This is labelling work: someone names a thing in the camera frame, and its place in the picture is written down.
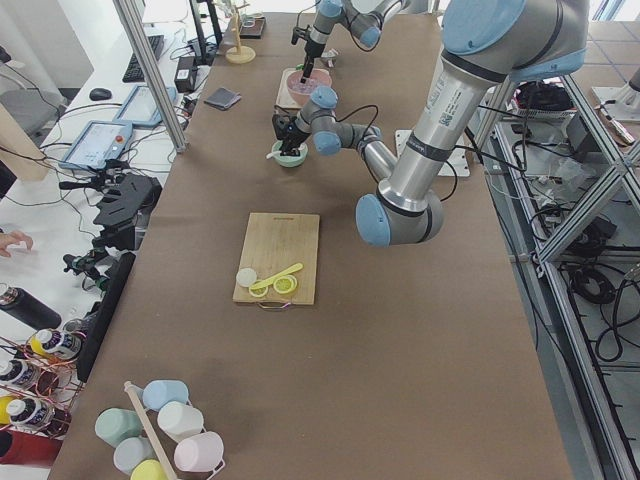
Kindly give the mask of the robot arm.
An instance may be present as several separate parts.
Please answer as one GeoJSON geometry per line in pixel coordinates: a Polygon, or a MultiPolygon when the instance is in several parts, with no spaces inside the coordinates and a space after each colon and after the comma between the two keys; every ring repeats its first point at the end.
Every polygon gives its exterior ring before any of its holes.
{"type": "Polygon", "coordinates": [[[374,126],[338,121],[338,96],[318,87],[293,116],[274,115],[280,151],[298,155],[311,139],[322,155],[354,149],[377,182],[359,199],[356,225],[368,244],[387,247],[433,238],[443,223],[431,185],[486,92],[505,80],[527,82],[567,75],[584,63],[586,1],[453,1],[444,13],[443,70],[400,155],[374,126]]]}
{"type": "Polygon", "coordinates": [[[366,13],[360,12],[352,1],[347,0],[317,1],[315,6],[313,24],[301,28],[299,13],[292,30],[292,45],[296,45],[299,40],[306,42],[301,84],[306,84],[310,79],[315,61],[324,53],[336,25],[342,25],[348,31],[360,50],[369,52],[378,45],[385,23],[399,12],[440,14],[439,1],[378,1],[373,9],[366,13]]]}

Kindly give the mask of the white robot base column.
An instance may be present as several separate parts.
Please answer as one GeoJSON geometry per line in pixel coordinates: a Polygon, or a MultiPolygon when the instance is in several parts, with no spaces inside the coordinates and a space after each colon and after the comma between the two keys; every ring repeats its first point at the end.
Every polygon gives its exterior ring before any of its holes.
{"type": "MultiPolygon", "coordinates": [[[[412,133],[411,129],[398,129],[394,132],[395,151],[397,158],[400,158],[402,152],[406,149],[407,142],[412,133]]],[[[470,167],[467,160],[465,150],[466,144],[456,147],[450,152],[448,158],[442,160],[435,159],[435,162],[441,163],[442,167],[438,171],[439,176],[443,177],[459,177],[467,178],[470,176],[470,167]]]]}

